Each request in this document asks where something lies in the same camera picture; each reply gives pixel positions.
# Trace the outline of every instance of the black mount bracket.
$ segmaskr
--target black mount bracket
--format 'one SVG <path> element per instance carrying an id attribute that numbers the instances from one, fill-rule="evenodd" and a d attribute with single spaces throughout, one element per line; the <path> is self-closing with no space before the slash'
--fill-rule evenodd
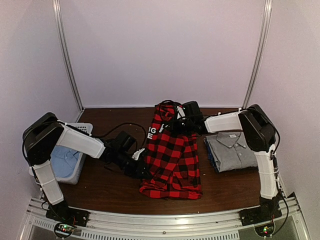
<path id="1" fill-rule="evenodd" d="M 89 212 L 85 210 L 71 208 L 64 200 L 63 202 L 60 202 L 56 205 L 49 205 L 49 208 L 46 211 L 45 216 L 48 219 L 63 222 L 71 226 L 76 225 L 80 227 L 86 227 L 89 218 Z"/>
<path id="2" fill-rule="evenodd" d="M 241 210 L 239 215 L 242 226 L 260 224 L 271 221 L 273 218 L 281 217 L 282 213 L 279 207 L 280 198 L 280 193 L 273 199 L 260 197 L 260 206 Z"/>

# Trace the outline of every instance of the laundry basket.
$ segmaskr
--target laundry basket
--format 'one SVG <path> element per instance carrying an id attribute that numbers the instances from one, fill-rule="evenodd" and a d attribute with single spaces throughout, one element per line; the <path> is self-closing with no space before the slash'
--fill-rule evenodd
<path id="1" fill-rule="evenodd" d="M 83 132 L 89 133 L 89 134 L 92 132 L 92 130 L 94 128 L 94 126 L 91 123 L 78 122 L 78 123 L 68 123 L 68 124 L 76 127 L 77 129 L 80 129 Z M 73 170 L 72 175 L 69 177 L 57 177 L 56 180 L 59 183 L 63 183 L 63 184 L 73 184 L 73 185 L 77 184 L 79 181 L 82 167 L 84 166 L 84 163 L 85 163 L 85 159 L 86 159 L 86 155 L 83 154 L 82 152 L 80 152 L 79 158 L 76 161 L 76 165 L 75 165 L 75 168 Z M 29 174 L 32 176 L 34 175 L 31 168 L 29 169 Z"/>

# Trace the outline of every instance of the white wall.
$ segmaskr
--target white wall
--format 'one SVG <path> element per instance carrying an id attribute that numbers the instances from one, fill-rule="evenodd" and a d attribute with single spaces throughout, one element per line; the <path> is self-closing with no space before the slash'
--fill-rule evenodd
<path id="1" fill-rule="evenodd" d="M 52 2 L 0 1 L 0 230 L 16 239 L 38 194 L 22 156 L 22 133 L 46 112 L 74 121 L 76 102 L 58 42 Z"/>
<path id="2" fill-rule="evenodd" d="M 295 191 L 312 239 L 320 220 L 320 1 L 273 1 L 263 61 L 251 103 L 281 134 L 278 161 Z"/>
<path id="3" fill-rule="evenodd" d="M 242 105 L 264 0 L 60 2 L 85 107 Z"/>

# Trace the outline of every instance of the metal pole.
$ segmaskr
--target metal pole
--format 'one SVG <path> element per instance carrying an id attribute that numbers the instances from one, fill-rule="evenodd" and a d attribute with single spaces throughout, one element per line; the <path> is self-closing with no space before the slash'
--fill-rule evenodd
<path id="1" fill-rule="evenodd" d="M 255 55 L 255 61 L 254 61 L 254 65 L 253 65 L 253 69 L 252 69 L 252 73 L 251 73 L 251 77 L 250 77 L 250 83 L 245 95 L 245 99 L 242 105 L 242 108 L 247 108 L 256 80 L 257 80 L 257 76 L 259 73 L 259 68 L 261 65 L 261 61 L 262 61 L 262 55 L 263 55 L 263 51 L 265 49 L 265 45 L 266 45 L 266 40 L 267 40 L 267 36 L 268 36 L 268 31 L 269 31 L 269 26 L 270 26 L 270 20 L 271 20 L 271 13 L 272 13 L 272 0 L 265 0 L 265 4 L 264 4 L 264 13 L 263 13 L 263 18 L 262 18 L 262 26 L 261 26 L 261 32 L 260 32 L 260 39 L 259 39 L 259 44 L 258 44 L 258 49 L 256 51 L 256 55 Z"/>
<path id="2" fill-rule="evenodd" d="M 69 56 L 68 47 L 67 47 L 64 24 L 62 21 L 62 14 L 61 14 L 61 9 L 60 9 L 60 0 L 52 0 L 52 3 L 53 3 L 53 11 L 54 11 L 54 16 L 55 16 L 58 36 L 59 36 L 61 50 L 62 50 L 63 61 L 64 61 L 64 65 L 66 68 L 66 73 L 68 75 L 68 79 L 69 79 L 69 82 L 71 85 L 71 90 L 72 90 L 73 96 L 75 98 L 77 108 L 79 109 L 79 111 L 82 111 L 84 109 L 84 106 L 83 106 L 81 98 L 80 98 L 80 94 L 79 94 L 77 84 L 75 81 L 74 72 L 72 70 L 72 66 L 71 66 L 71 62 L 70 62 L 70 56 Z"/>

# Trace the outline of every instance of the fabric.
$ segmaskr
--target fabric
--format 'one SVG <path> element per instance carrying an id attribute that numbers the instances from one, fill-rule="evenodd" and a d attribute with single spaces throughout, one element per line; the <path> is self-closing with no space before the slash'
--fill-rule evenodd
<path id="1" fill-rule="evenodd" d="M 139 191 L 151 198 L 198 199 L 202 196 L 196 135 L 164 129 L 174 117 L 174 107 L 156 107 L 149 128 L 145 162 L 152 179 L 144 179 Z"/>
<path id="2" fill-rule="evenodd" d="M 206 137 L 218 172 L 257 167 L 254 152 L 247 146 L 243 132 L 219 132 Z"/>
<path id="3" fill-rule="evenodd" d="M 51 153 L 51 164 L 58 178 L 68 178 L 75 170 L 79 152 L 64 146 L 55 146 Z"/>
<path id="4" fill-rule="evenodd" d="M 204 141 L 204 144 L 205 144 L 206 149 L 207 149 L 207 152 L 208 152 L 208 159 L 209 159 L 211 165 L 213 166 L 214 171 L 215 171 L 216 173 L 219 173 L 219 170 L 218 170 L 218 168 L 217 168 L 217 164 L 216 164 L 216 162 L 215 162 L 215 158 L 214 158 L 214 156 L 213 156 L 212 148 L 211 148 L 211 146 L 210 146 L 210 144 L 208 143 L 208 141 L 207 141 L 206 138 L 204 138 L 203 141 Z"/>

